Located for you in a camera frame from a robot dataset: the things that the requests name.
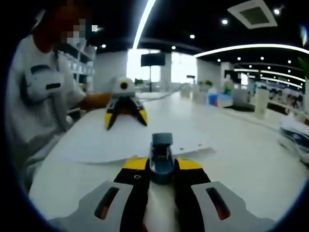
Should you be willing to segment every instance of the air vent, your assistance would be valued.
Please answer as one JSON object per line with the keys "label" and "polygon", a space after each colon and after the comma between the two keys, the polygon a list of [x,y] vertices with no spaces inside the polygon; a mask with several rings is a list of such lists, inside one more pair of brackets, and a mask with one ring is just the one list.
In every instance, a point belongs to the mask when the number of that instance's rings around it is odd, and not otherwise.
{"label": "air vent", "polygon": [[252,0],[227,9],[248,29],[276,27],[277,23],[263,0]]}

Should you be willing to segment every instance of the white shirt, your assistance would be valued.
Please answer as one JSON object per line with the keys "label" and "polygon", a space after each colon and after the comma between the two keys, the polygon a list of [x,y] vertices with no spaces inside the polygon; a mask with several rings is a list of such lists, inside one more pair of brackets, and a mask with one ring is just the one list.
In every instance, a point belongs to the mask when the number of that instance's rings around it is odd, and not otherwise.
{"label": "white shirt", "polygon": [[59,97],[61,108],[55,109],[51,99],[27,106],[20,96],[25,61],[46,64],[53,69],[56,69],[56,62],[53,52],[42,53],[30,35],[18,45],[9,71],[5,105],[7,139],[14,165],[19,171],[26,168],[26,176],[31,178],[37,163],[46,158],[65,133],[59,117],[66,120],[67,110],[77,105],[85,93],[74,80],[68,60],[59,54],[59,70],[65,76]]}

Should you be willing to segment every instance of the black ceiling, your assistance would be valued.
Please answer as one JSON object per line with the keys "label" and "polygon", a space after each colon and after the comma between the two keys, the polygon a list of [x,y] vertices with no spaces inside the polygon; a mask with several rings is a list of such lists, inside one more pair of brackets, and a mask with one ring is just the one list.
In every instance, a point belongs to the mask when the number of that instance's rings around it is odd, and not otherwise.
{"label": "black ceiling", "polygon": [[[197,54],[217,48],[243,44],[285,44],[303,47],[300,26],[309,26],[309,14],[300,0],[264,0],[273,11],[281,8],[276,15],[277,27],[248,29],[227,9],[245,0],[156,0],[143,31],[139,48],[154,48]],[[90,40],[98,46],[98,53],[111,52],[131,48],[136,30],[147,0],[113,0],[101,1],[95,8],[93,24],[103,30],[97,32]],[[226,26],[221,24],[223,18],[228,19]],[[204,60],[217,62],[229,61],[277,63],[298,67],[297,57],[304,53],[274,48],[241,49],[221,52],[202,57]]]}

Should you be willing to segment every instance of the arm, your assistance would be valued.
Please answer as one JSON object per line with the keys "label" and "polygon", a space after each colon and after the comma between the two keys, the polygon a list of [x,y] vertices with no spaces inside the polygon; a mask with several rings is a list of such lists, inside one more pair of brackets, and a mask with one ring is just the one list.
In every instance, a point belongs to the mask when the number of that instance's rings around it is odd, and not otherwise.
{"label": "arm", "polygon": [[111,99],[111,93],[86,95],[78,106],[83,110],[104,108]]}

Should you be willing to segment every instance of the white table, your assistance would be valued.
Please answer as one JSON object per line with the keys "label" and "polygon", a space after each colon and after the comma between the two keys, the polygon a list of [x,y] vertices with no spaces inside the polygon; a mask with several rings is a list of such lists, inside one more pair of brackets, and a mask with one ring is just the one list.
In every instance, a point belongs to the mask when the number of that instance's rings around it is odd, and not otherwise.
{"label": "white table", "polygon": [[[192,118],[196,129],[205,132],[214,152],[195,154],[191,159],[201,163],[212,181],[220,181],[247,204],[247,209],[258,217],[279,219],[294,202],[308,176],[298,157],[277,144],[274,130],[223,113],[223,109],[197,105],[189,99],[177,104],[190,104],[184,115]],[[102,123],[90,112],[84,119]],[[77,122],[75,127],[85,126]],[[75,136],[68,132],[63,140]],[[60,149],[65,143],[59,143]],[[79,149],[83,144],[76,144]],[[53,153],[38,171],[29,197],[47,219],[64,217],[78,207],[79,200],[105,180],[115,178],[122,162],[91,165],[62,159]],[[174,200],[169,186],[151,183],[145,224],[150,232],[177,231]]]}

